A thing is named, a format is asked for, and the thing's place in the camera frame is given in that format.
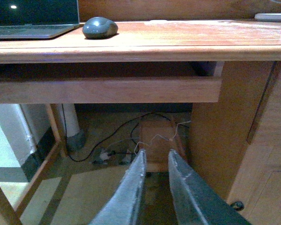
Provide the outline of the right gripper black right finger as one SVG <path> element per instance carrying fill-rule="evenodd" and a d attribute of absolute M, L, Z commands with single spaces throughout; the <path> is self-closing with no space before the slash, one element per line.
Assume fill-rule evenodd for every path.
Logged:
<path fill-rule="evenodd" d="M 170 190 L 179 225 L 249 225 L 175 151 L 168 156 Z"/>

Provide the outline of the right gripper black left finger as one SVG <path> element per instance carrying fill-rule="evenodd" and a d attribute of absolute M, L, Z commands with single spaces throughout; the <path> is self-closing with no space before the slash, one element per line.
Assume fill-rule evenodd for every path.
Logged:
<path fill-rule="evenodd" d="M 146 170 L 146 150 L 141 149 L 112 198 L 102 207 L 90 224 L 139 225 Z"/>

